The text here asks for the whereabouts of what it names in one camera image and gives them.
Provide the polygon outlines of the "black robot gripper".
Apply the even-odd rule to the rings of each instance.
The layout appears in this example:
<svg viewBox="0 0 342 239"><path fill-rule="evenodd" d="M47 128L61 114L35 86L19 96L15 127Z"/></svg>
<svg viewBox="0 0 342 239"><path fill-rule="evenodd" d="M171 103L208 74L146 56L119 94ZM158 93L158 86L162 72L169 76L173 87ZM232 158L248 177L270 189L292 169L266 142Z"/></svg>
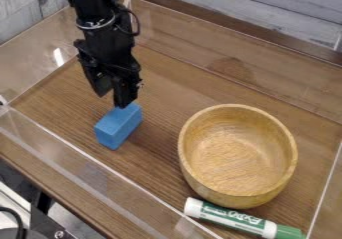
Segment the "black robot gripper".
<svg viewBox="0 0 342 239"><path fill-rule="evenodd" d="M125 109L138 98L142 82L141 65L133 55L141 30L133 27L130 16L78 18L77 26L85 38L74 45L90 85L99 97L114 86L114 104Z"/></svg>

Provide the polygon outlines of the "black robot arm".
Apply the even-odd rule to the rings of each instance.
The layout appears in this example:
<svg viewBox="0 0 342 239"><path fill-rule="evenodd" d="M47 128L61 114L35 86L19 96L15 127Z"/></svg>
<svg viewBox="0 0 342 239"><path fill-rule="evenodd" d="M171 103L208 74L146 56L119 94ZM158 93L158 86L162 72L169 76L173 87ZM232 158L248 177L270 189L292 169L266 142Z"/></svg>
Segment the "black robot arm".
<svg viewBox="0 0 342 239"><path fill-rule="evenodd" d="M133 55L141 21L119 0L69 0L85 38L74 41L86 78L99 97L114 91L114 106L138 98L141 64Z"/></svg>

